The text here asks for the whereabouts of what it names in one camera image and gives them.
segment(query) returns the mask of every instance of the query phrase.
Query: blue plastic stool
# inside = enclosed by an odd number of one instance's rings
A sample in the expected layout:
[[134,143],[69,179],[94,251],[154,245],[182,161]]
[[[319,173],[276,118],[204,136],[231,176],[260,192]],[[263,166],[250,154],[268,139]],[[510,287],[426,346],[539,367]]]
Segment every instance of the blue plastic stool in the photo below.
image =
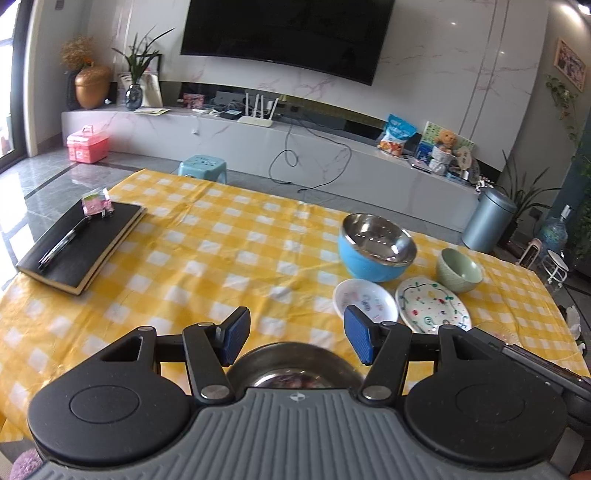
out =
[[208,155],[195,155],[181,162],[178,174],[182,177],[192,177],[219,183],[227,183],[226,162],[221,158]]

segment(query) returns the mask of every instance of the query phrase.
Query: yellow checkered tablecloth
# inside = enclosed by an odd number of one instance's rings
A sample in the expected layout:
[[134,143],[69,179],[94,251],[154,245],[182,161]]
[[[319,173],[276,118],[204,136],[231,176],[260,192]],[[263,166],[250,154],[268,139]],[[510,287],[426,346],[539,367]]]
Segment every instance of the yellow checkered tablecloth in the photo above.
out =
[[[80,297],[19,274],[0,301],[0,440],[26,431],[27,405],[51,380],[140,325],[180,333],[222,321],[236,307],[252,315],[248,352],[281,340],[323,346],[366,372],[332,306],[349,278],[337,236],[345,213],[208,181],[141,171],[111,190],[148,214]],[[403,278],[433,278],[447,242],[414,233],[415,263]],[[473,325],[499,328],[522,345],[589,375],[560,312],[531,271],[468,251],[485,280],[461,295]],[[386,285],[394,291],[400,280]],[[184,367],[163,373],[187,388]],[[432,373],[413,363],[407,388]]]

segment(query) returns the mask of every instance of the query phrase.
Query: small white dish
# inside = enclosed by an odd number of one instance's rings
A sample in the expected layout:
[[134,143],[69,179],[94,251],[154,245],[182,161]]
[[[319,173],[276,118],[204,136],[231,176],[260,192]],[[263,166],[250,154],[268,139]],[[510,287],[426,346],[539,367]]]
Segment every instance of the small white dish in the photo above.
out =
[[398,307],[392,296],[379,285],[360,278],[339,283],[333,292],[333,305],[341,318],[349,305],[355,305],[374,323],[398,319]]
[[415,333],[436,335],[441,325],[472,328],[468,309],[457,295],[427,277],[403,280],[396,289],[400,318]]

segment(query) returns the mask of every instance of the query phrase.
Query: blue bowl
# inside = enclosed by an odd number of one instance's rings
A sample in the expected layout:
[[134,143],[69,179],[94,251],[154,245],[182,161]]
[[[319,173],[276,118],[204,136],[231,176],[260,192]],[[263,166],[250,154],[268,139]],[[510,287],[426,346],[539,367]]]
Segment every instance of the blue bowl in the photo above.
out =
[[339,255],[354,277],[384,282],[404,273],[417,256],[417,246],[398,225],[377,215],[354,213],[341,226]]

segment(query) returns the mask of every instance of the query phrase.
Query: ceiling light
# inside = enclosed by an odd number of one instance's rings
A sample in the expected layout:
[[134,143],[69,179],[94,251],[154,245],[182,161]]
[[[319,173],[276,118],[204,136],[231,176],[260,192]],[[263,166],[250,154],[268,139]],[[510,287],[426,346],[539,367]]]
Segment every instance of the ceiling light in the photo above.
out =
[[591,9],[589,9],[588,5],[579,4],[579,10],[581,10],[582,14],[591,15]]

